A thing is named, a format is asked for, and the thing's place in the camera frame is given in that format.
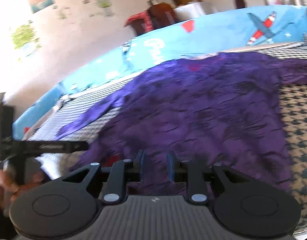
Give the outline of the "person's left hand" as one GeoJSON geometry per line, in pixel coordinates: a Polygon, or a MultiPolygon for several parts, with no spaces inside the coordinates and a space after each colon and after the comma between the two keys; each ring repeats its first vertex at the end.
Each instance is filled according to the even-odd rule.
{"type": "Polygon", "coordinates": [[[39,171],[33,175],[32,180],[25,185],[18,185],[11,177],[0,170],[0,209],[4,210],[7,204],[7,201],[4,199],[5,193],[10,193],[10,202],[13,202],[17,197],[21,196],[28,190],[31,190],[35,187],[38,187],[43,184],[44,179],[47,178],[47,175],[43,171],[39,171]]]}

